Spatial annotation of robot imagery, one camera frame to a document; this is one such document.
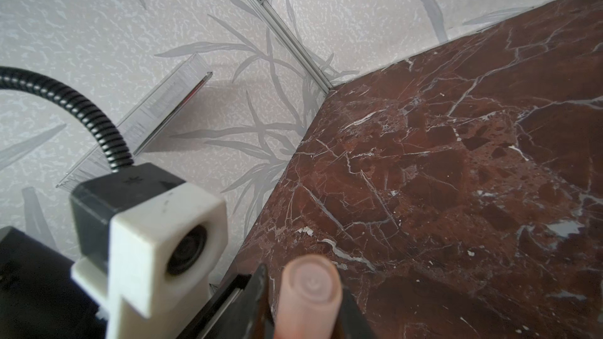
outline brown marble table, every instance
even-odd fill
[[[331,92],[230,271],[309,252],[381,338],[603,337],[603,0]]]

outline white plastic mount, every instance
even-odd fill
[[[182,238],[207,230],[199,259],[166,272]],[[209,300],[207,275],[228,242],[226,204],[184,183],[115,215],[109,224],[109,275],[82,258],[71,278],[109,315],[106,339],[173,339]]]

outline pink tube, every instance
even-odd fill
[[[285,266],[280,284],[275,339],[329,339],[342,298],[339,273],[318,254]]]

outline camera lens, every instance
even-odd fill
[[[200,225],[188,232],[176,246],[168,261],[168,273],[170,275],[180,275],[195,264],[195,261],[203,252],[206,240],[207,230]]]

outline marble surface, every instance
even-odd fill
[[[603,0],[331,92],[230,271],[267,263],[275,302],[309,252],[381,338],[600,338]]]

